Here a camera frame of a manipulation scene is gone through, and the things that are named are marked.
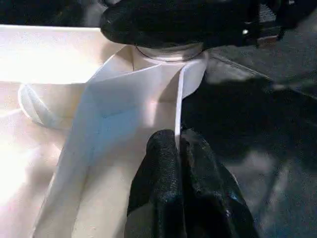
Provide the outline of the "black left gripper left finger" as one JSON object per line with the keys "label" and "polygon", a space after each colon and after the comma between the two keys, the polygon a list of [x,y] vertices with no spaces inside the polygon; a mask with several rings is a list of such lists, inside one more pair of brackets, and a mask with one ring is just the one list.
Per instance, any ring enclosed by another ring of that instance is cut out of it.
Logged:
{"label": "black left gripper left finger", "polygon": [[157,131],[147,142],[131,183],[124,236],[182,236],[181,164],[172,130]]}

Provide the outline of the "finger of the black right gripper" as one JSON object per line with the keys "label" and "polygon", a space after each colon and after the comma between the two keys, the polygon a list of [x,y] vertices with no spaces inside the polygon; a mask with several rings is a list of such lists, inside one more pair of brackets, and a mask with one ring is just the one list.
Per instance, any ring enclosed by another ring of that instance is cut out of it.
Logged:
{"label": "finger of the black right gripper", "polygon": [[101,16],[102,34],[115,43],[150,49],[203,43],[242,43],[247,0],[121,0]]}

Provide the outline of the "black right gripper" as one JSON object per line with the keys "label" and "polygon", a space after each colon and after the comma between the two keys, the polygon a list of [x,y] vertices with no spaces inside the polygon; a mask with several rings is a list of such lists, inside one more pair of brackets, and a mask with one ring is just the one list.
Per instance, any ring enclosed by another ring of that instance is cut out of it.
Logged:
{"label": "black right gripper", "polygon": [[280,41],[317,8],[315,0],[253,0],[245,23],[244,45],[266,48]]}

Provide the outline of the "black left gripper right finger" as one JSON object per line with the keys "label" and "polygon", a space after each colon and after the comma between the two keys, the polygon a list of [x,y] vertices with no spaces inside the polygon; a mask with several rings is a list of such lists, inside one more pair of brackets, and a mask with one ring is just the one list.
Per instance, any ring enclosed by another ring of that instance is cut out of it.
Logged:
{"label": "black left gripper right finger", "polygon": [[180,156],[186,232],[189,238],[257,238],[253,216],[235,177],[208,142],[182,131]]}

